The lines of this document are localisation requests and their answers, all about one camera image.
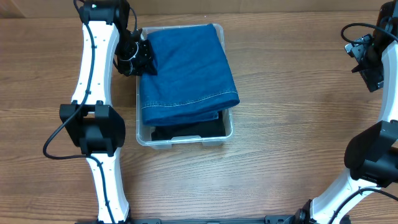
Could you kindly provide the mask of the blue denim cloth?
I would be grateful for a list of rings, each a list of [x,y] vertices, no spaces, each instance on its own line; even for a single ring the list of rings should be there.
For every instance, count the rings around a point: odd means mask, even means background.
[[[218,118],[239,104],[233,75],[213,24],[165,29],[147,36],[156,75],[140,84],[142,122],[171,126]]]

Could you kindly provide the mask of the black cloth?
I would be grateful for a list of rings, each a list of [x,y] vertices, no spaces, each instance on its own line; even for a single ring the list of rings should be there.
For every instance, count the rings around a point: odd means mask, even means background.
[[[201,138],[226,136],[223,112],[219,111],[218,118],[211,121],[173,126],[156,126],[154,132],[151,133],[153,141],[171,140],[174,137],[183,136],[200,136]]]

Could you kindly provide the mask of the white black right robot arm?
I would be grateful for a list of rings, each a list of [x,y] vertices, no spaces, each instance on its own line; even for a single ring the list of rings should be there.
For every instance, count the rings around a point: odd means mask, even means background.
[[[357,61],[368,90],[382,90],[378,121],[355,136],[345,151],[345,169],[318,197],[284,223],[350,223],[349,211],[373,192],[397,182],[397,0],[383,4],[372,34],[346,39],[346,53]]]

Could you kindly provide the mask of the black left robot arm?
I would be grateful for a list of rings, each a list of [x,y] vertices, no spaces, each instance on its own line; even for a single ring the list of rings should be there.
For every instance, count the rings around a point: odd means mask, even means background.
[[[156,75],[154,52],[142,30],[129,30],[135,11],[127,1],[83,1],[75,9],[83,24],[80,75],[69,104],[60,105],[62,124],[77,156],[88,162],[98,199],[96,223],[131,223],[123,189],[120,156],[126,137],[123,118],[111,100],[112,72],[127,77]]]

